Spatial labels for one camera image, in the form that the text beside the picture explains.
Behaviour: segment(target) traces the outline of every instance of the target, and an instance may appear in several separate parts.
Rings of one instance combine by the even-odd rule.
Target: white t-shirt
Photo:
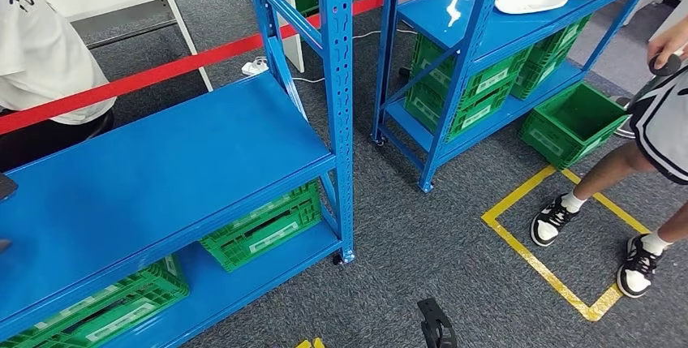
[[[0,106],[9,110],[68,97],[108,80],[71,24],[45,0],[0,0]],[[114,98],[52,118],[80,125]]]

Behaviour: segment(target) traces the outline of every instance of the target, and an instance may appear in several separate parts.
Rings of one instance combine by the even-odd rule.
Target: shelf
[[[264,73],[10,172],[0,341],[334,166]]]
[[[583,73],[579,68],[574,67],[569,62],[564,62],[525,101],[516,97],[507,97],[499,111],[479,121],[474,127],[445,145],[440,155],[440,164],[446,163],[459,153],[466,151],[485,137],[524,115],[528,110],[570,86],[577,79],[582,78]],[[432,134],[404,109],[404,98],[389,105],[387,112],[426,153],[430,151]]]
[[[337,236],[323,221],[250,264],[227,273],[201,245],[193,243],[177,254],[189,283],[189,296],[103,348],[178,346],[339,246]]]
[[[495,8],[488,17],[483,42],[469,74],[482,71],[614,1],[616,0],[569,0],[558,9],[524,15],[504,14]],[[458,0],[456,10],[461,13],[461,18],[449,26],[451,17],[447,10],[453,2],[454,0],[412,0],[399,4],[398,13],[401,19],[447,49],[464,37],[475,0]]]

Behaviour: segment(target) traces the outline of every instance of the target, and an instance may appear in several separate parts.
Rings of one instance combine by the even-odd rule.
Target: person
[[[655,68],[685,48],[688,56],[688,17],[650,41],[648,61],[656,55]],[[682,69],[663,81],[633,106],[630,124],[635,142],[615,149],[568,194],[559,195],[531,222],[532,240],[541,247],[551,245],[561,230],[577,217],[581,207],[596,192],[603,191],[632,174],[659,171],[675,183],[688,184],[688,72]],[[650,289],[665,249],[688,237],[688,204],[650,234],[628,240],[626,258],[617,271],[621,292],[637,298]]]
[[[46,0],[0,0],[2,116],[107,84],[71,24]],[[0,135],[0,172],[108,129],[115,99]]]

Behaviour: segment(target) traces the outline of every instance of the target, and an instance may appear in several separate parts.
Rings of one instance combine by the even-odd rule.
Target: table leg
[[[187,29],[187,25],[184,23],[184,19],[182,18],[182,13],[179,11],[179,7],[177,7],[177,2],[175,2],[174,0],[167,0],[167,3],[170,5],[170,10],[172,10],[174,19],[177,21],[179,30],[182,32],[182,36],[184,37],[184,40],[187,43],[189,52],[191,52],[191,54],[198,54],[198,51],[196,51],[196,46],[194,45],[193,40],[191,38],[191,34]],[[205,72],[205,68],[199,68],[198,72],[200,72],[200,76],[203,78],[205,87],[208,89],[208,91],[212,91],[213,86],[210,84],[210,79],[208,78],[208,74]]]

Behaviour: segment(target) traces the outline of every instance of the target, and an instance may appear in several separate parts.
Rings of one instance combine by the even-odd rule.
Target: blue metal shelf
[[[420,169],[419,187],[423,191],[431,191],[432,177],[440,165],[514,121],[577,79],[582,79],[639,0],[628,0],[582,68],[564,64],[525,101],[510,97],[500,111],[481,120],[456,139],[447,141],[449,125],[470,77],[614,1],[616,0],[569,0],[563,7],[551,11],[507,15],[495,8],[495,0],[412,0],[400,5],[398,0],[385,0],[374,98],[371,134],[373,141],[381,144],[389,140],[399,147]],[[445,52],[425,70],[412,77],[403,88],[388,96],[389,83],[392,81],[389,74],[398,19],[403,19],[436,42]],[[408,88],[448,57],[456,58],[449,84],[453,89],[449,90],[437,128],[431,133],[404,110],[403,96]],[[387,127],[388,118],[396,121],[426,152],[423,160]]]
[[[461,13],[461,18],[449,26],[451,17],[447,10],[453,1],[411,0],[400,3],[398,12],[401,19],[448,49],[463,39],[475,5],[475,0],[458,0],[456,10]],[[482,71],[614,1],[569,0],[555,10],[523,15],[505,14],[493,9],[487,18],[487,27],[469,73]],[[428,11],[438,11],[440,14],[428,14]]]
[[[0,341],[333,168],[264,73],[10,173]]]
[[[320,0],[320,31],[254,4],[269,71],[8,174],[0,342],[182,248],[190,296],[108,347],[177,346],[333,252],[353,261],[351,0]],[[277,12],[323,58],[329,144],[299,111]],[[332,213],[237,271],[189,246],[314,178]]]
[[[340,246],[332,229],[321,222],[251,264],[227,273],[201,245],[193,243],[177,253],[191,289],[189,296],[104,348],[181,345]]]

